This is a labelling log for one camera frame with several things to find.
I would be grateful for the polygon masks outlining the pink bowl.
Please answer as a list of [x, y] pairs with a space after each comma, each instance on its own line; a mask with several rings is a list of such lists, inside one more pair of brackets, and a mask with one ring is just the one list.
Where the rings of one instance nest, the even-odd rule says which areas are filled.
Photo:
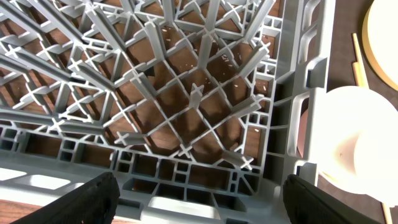
[[295, 139], [334, 186], [397, 205], [397, 109], [368, 88], [344, 86], [321, 96], [315, 114], [298, 117]]

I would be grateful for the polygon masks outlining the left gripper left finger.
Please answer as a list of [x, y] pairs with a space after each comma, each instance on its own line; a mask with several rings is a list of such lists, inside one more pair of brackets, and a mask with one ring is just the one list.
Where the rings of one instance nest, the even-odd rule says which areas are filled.
[[12, 224], [110, 224], [116, 214], [119, 196], [115, 176], [105, 172]]

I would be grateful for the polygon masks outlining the wooden chopstick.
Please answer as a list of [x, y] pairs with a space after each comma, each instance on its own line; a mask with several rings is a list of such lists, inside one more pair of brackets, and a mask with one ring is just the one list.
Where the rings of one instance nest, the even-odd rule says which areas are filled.
[[[368, 81], [366, 78], [366, 73], [362, 69], [362, 64], [359, 62], [353, 62], [352, 68], [357, 86], [369, 88]], [[390, 207], [388, 207], [385, 203], [381, 203], [381, 205], [382, 205], [382, 211], [385, 223], [393, 224]]]
[[355, 56], [356, 56], [356, 61], [355, 62], [361, 63], [362, 64], [362, 69], [366, 73], [366, 71], [364, 69], [363, 57], [362, 57], [362, 54], [361, 54], [361, 49], [359, 47], [359, 41], [358, 41], [358, 37], [357, 37], [356, 33], [352, 33], [352, 39], [353, 39], [354, 52], [355, 52]]

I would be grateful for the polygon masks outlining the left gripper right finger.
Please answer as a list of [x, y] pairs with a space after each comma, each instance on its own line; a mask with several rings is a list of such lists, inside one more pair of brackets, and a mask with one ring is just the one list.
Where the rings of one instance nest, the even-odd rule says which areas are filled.
[[294, 224], [378, 224], [295, 174], [284, 182], [283, 202]]

